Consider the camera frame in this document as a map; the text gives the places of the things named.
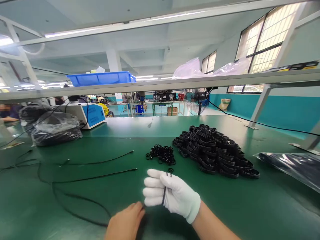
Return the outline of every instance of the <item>window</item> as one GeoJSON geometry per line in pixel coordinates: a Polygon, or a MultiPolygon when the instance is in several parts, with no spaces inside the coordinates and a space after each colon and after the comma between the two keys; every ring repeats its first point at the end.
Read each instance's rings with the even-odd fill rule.
{"type": "Polygon", "coordinates": [[[216,62],[216,55],[217,55],[217,51],[211,53],[208,57],[202,60],[202,68],[201,68],[202,73],[207,73],[211,71],[208,74],[213,74],[214,63],[216,62]]]}
{"type": "MultiPolygon", "coordinates": [[[[300,3],[277,7],[241,32],[236,60],[247,57],[248,73],[273,67],[300,3]]],[[[264,85],[228,87],[227,93],[261,93],[264,85]]]]}

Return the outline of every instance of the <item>pile of black rubber rings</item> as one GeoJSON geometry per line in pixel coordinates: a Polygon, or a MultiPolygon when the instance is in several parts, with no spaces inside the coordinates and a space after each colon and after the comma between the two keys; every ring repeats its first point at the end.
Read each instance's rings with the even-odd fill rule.
{"type": "Polygon", "coordinates": [[[198,162],[202,172],[219,172],[229,178],[238,178],[239,175],[252,179],[260,177],[260,173],[253,169],[253,164],[244,157],[239,145],[216,128],[204,124],[190,126],[189,131],[183,131],[172,144],[178,147],[184,158],[190,157],[198,162]]]}

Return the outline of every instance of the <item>green workbench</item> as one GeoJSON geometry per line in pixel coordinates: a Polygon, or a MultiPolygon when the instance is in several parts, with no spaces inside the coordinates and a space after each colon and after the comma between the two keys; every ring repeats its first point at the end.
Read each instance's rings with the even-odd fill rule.
{"type": "MultiPolygon", "coordinates": [[[[60,185],[66,191],[103,203],[111,212],[130,203],[143,201],[143,180],[149,168],[166,171],[168,166],[148,161],[145,154],[155,144],[172,145],[174,137],[200,123],[216,127],[234,139],[260,171],[259,180],[243,177],[229,179],[219,174],[207,175],[189,158],[182,158],[176,148],[174,174],[198,192],[208,207],[240,238],[246,239],[319,239],[320,195],[292,177],[260,162],[258,152],[300,152],[289,142],[299,139],[273,129],[252,130],[234,118],[213,116],[170,116],[144,118],[109,118],[83,138],[52,147],[33,148],[28,158],[44,163],[90,162],[111,159],[134,150],[115,161],[91,166],[44,166],[43,178],[52,181],[103,175],[137,167],[137,171],[102,179],[60,185]]],[[[25,144],[0,152],[1,166],[12,165],[15,158],[31,147],[25,144]]],[[[0,173],[0,239],[5,240],[96,240],[105,229],[77,219],[55,201],[50,186],[37,179],[37,166],[0,173]]],[[[73,211],[96,221],[108,221],[96,205],[61,197],[73,211]]],[[[186,220],[170,214],[162,206],[148,207],[138,239],[197,239],[186,220]]]]}

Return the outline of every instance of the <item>ceiling light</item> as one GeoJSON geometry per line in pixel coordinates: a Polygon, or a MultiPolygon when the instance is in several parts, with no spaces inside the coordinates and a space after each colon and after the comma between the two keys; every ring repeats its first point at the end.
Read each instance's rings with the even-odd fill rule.
{"type": "Polygon", "coordinates": [[[171,15],[171,16],[166,16],[166,17],[153,18],[153,19],[148,19],[148,20],[146,20],[146,21],[144,21],[144,22],[161,20],[161,19],[167,19],[167,18],[174,18],[174,17],[188,16],[188,15],[193,15],[193,14],[198,14],[198,13],[203,13],[203,12],[207,12],[207,11],[191,12],[191,13],[182,13],[182,14],[171,15]]]}
{"type": "Polygon", "coordinates": [[[148,75],[148,76],[139,76],[139,77],[136,77],[136,78],[143,78],[143,77],[153,77],[153,75],[148,75]]]}
{"type": "Polygon", "coordinates": [[[13,40],[11,38],[0,39],[0,46],[5,46],[5,45],[12,44],[12,43],[13,43],[13,40]]]}
{"type": "Polygon", "coordinates": [[[57,85],[57,86],[46,86],[46,88],[47,87],[59,87],[59,88],[63,88],[63,86],[61,86],[61,85],[57,85]]]}
{"type": "Polygon", "coordinates": [[[102,27],[97,27],[97,28],[84,28],[84,29],[79,29],[79,30],[73,30],[73,31],[65,31],[65,32],[58,32],[58,33],[49,33],[45,34],[44,36],[46,38],[51,38],[51,37],[58,37],[58,36],[65,36],[65,35],[70,35],[74,33],[82,33],[82,32],[89,32],[89,31],[94,31],[97,29],[100,29],[102,27]]]}
{"type": "Polygon", "coordinates": [[[25,84],[25,85],[21,85],[21,87],[34,87],[33,84],[25,84]]]}
{"type": "Polygon", "coordinates": [[[59,82],[59,83],[48,83],[48,85],[55,85],[55,84],[67,84],[67,82],[59,82]]]}
{"type": "Polygon", "coordinates": [[[144,80],[159,80],[159,78],[144,78],[144,79],[136,79],[137,81],[144,81],[144,80]]]}

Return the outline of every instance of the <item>white glove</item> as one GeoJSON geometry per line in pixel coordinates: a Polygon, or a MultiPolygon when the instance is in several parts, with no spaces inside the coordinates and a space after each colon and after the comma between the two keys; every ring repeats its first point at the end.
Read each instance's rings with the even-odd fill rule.
{"type": "Polygon", "coordinates": [[[164,206],[171,213],[178,213],[193,223],[200,208],[200,196],[193,191],[181,178],[171,173],[149,169],[150,177],[144,180],[146,188],[143,195],[146,197],[146,206],[161,205],[163,200],[164,187],[166,186],[164,206]]]}

